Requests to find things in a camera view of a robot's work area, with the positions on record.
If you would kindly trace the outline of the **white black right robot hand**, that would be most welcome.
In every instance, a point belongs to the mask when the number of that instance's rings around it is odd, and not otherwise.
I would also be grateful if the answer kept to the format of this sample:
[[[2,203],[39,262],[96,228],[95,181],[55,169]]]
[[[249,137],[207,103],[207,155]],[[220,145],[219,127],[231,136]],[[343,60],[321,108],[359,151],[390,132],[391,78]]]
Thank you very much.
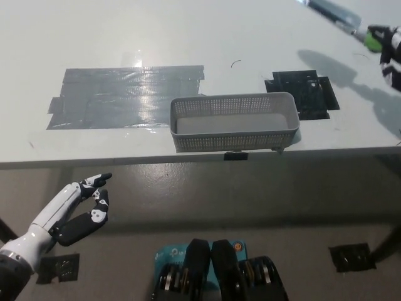
[[[400,64],[400,26],[370,25],[368,30],[382,46],[380,68],[385,82],[400,91],[400,71],[392,64]]]

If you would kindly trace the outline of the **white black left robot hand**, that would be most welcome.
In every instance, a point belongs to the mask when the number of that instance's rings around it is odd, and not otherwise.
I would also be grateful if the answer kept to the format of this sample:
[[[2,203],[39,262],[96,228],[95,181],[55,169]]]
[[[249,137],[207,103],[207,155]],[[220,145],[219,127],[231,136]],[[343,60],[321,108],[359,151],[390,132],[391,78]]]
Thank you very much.
[[[111,173],[67,184],[35,217],[27,232],[7,242],[1,254],[37,272],[43,255],[55,244],[70,246],[108,221],[110,202],[103,188]]]

